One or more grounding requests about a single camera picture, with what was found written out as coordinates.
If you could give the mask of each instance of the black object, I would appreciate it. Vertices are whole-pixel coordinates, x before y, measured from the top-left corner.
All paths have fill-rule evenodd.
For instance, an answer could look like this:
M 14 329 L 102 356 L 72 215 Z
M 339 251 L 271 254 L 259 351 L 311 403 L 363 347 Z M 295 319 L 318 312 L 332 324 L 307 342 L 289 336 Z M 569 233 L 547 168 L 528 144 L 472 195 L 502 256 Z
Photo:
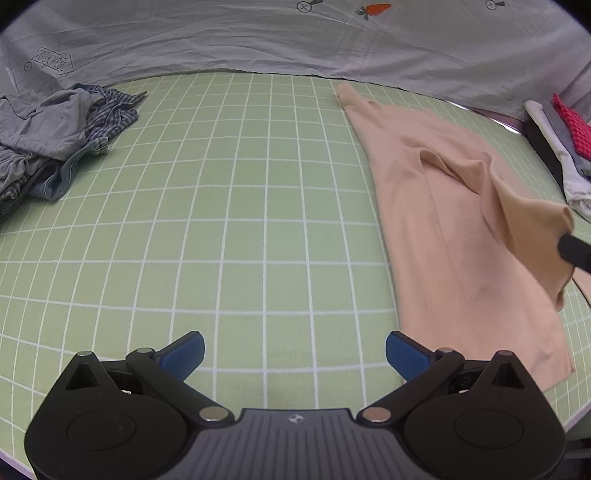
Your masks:
M 556 157 L 554 150 L 550 147 L 540 128 L 529 115 L 526 116 L 524 122 L 524 131 L 527 140 L 541 158 L 542 162 L 548 167 L 550 174 L 554 177 L 564 195 L 562 165 L 560 164 L 560 160 Z M 557 248 L 558 253 L 563 260 L 591 273 L 591 245 L 567 233 L 560 237 Z
M 556 180 L 556 183 L 564 196 L 564 181 L 560 160 L 556 158 L 554 150 L 552 150 L 552 147 L 546 140 L 542 130 L 540 130 L 540 127 L 536 125 L 528 113 L 525 114 L 523 129 L 528 142 L 538 154 L 541 161 L 544 162 L 544 165 L 548 167 L 550 174 L 554 177 L 554 180 Z
M 79 352 L 25 435 L 37 478 L 536 480 L 563 456 L 564 431 L 512 352 L 466 361 L 392 332 L 388 361 L 408 381 L 356 420 L 342 408 L 237 421 L 181 381 L 203 354 L 198 332 L 124 361 Z

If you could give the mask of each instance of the gray clothing pile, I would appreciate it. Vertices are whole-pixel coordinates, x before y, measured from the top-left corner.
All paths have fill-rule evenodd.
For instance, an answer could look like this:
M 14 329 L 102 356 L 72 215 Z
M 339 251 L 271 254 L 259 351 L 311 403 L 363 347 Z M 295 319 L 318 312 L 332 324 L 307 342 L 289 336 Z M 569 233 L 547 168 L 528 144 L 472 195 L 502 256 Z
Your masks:
M 101 95 L 82 88 L 41 100 L 34 93 L 0 96 L 0 194 L 50 158 L 66 161 L 86 144 L 86 117 Z

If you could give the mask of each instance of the orange carrot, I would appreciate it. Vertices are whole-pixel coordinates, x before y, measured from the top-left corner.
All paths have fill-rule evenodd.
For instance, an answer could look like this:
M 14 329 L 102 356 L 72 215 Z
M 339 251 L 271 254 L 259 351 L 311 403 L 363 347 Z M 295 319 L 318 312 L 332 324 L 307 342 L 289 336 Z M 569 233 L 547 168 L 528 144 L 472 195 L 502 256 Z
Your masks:
M 392 4 L 368 5 L 367 7 L 361 7 L 359 10 L 357 10 L 357 14 L 363 15 L 363 18 L 365 20 L 368 20 L 368 15 L 370 17 L 375 17 L 376 15 L 383 14 L 391 6 Z

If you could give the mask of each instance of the beige cloth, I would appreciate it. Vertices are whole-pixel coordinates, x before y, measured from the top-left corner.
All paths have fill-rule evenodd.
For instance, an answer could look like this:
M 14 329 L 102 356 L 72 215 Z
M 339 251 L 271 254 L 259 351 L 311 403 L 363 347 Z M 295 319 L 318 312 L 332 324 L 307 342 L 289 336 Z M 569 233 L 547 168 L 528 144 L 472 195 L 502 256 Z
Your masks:
M 348 83 L 338 95 L 370 159 L 401 330 L 470 359 L 512 350 L 542 389 L 568 377 L 557 310 L 573 267 L 557 243 L 570 209 L 531 198 L 490 144 L 434 112 Z

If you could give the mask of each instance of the white fabric backdrop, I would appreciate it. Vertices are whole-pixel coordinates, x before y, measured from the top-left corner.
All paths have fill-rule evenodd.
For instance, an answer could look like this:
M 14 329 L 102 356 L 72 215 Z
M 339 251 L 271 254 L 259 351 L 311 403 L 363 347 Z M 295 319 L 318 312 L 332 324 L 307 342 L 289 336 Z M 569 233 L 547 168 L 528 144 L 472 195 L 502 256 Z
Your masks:
M 558 92 L 591 116 L 591 35 L 550 0 L 394 0 L 367 21 L 362 0 L 297 2 L 41 0 L 0 54 L 18 92 L 236 69 L 398 86 L 517 117 L 527 98 Z

